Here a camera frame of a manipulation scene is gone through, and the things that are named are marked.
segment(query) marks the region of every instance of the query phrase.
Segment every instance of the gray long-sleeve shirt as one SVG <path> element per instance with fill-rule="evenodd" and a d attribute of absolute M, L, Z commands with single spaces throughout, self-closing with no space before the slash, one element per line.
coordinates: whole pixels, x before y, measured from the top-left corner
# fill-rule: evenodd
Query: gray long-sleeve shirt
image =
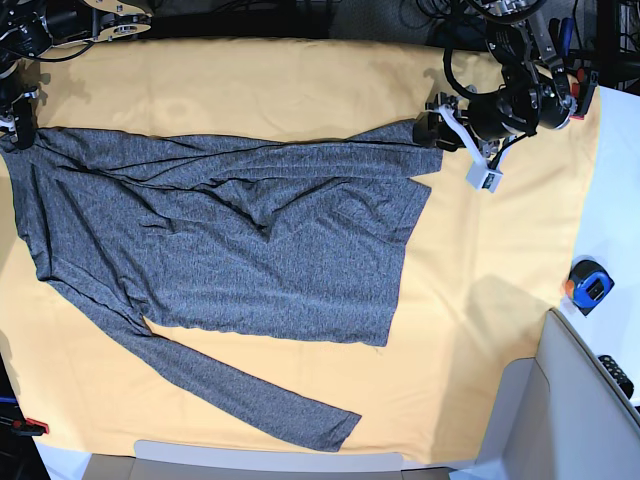
<path fill-rule="evenodd" d="M 360 419 L 153 335 L 164 326 L 386 344 L 407 239 L 441 154 L 412 122 L 347 141 L 45 129 L 0 141 L 41 281 L 175 385 L 337 451 Z"/>

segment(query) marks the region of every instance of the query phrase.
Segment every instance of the yellow fabric surface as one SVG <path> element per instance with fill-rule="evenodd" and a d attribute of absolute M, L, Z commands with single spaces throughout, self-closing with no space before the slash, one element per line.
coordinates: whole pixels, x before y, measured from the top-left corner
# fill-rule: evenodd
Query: yellow fabric surface
<path fill-rule="evenodd" d="M 44 90 L 41 126 L 289 141 L 413 118 L 450 90 L 441 65 L 439 50 L 411 46 L 198 40 L 100 45 L 29 73 Z M 499 65 L 486 56 L 457 55 L 454 71 L 480 91 L 500 83 Z M 342 453 L 474 458 L 502 370 L 535 354 L 543 314 L 562 295 L 599 117 L 596 95 L 586 120 L 514 146 L 494 195 L 465 182 L 466 151 L 446 154 L 440 173 L 420 179 L 433 193 L 407 248 L 385 348 L 152 327 L 362 414 Z M 0 349 L 25 415 L 51 427 L 39 441 L 118 455 L 132 455 L 139 439 L 304 451 L 174 387 L 37 282 L 0 168 Z"/>

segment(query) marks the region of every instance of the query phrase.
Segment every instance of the tape measure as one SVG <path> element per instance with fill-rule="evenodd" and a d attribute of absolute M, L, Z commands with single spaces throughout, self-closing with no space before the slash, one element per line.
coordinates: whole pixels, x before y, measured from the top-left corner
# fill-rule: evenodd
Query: tape measure
<path fill-rule="evenodd" d="M 613 280 L 600 264 L 592 260 L 582 260 L 571 270 L 565 291 L 571 301 L 586 315 L 607 296 L 613 285 Z"/>

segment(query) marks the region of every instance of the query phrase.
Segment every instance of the heathered gray fabric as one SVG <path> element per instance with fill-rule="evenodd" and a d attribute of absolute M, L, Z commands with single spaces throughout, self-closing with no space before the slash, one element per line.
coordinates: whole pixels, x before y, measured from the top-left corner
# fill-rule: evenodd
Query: heathered gray fabric
<path fill-rule="evenodd" d="M 441 155 L 412 122 L 348 141 L 44 129 L 1 146 L 41 281 L 175 385 L 274 437 L 337 451 L 360 416 L 153 335 L 165 326 L 386 344 Z"/>

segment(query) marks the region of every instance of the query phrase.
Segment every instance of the yellow tablecloth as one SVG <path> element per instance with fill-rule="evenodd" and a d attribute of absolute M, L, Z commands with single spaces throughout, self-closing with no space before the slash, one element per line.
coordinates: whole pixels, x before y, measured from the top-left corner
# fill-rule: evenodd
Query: yellow tablecloth
<path fill-rule="evenodd" d="M 348 137 L 415 117 L 449 90 L 441 57 L 367 43 L 157 41 L 100 45 L 28 73 L 44 92 L 41 126 L 288 141 Z M 481 91 L 501 81 L 486 56 L 456 56 L 454 71 Z M 445 155 L 442 171 L 424 178 L 433 193 L 407 248 L 385 348 L 153 329 L 362 414 L 344 453 L 473 458 L 502 370 L 535 354 L 543 313 L 562 295 L 599 117 L 596 95 L 586 120 L 514 146 L 494 195 L 466 184 L 466 151 Z M 0 349 L 25 415 L 51 427 L 40 441 L 118 455 L 132 455 L 139 439 L 303 450 L 174 387 L 38 283 L 0 164 Z"/>

